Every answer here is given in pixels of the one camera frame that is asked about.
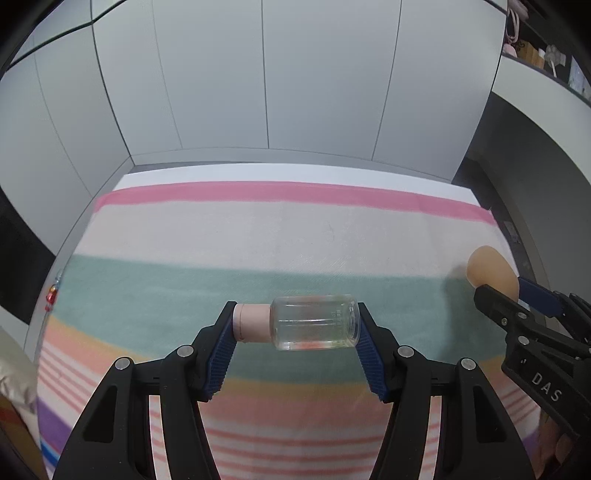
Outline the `person's right hand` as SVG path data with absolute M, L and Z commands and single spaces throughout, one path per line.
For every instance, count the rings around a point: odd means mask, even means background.
M 552 409 L 540 426 L 533 466 L 536 479 L 589 479 L 590 413 L 579 406 Z

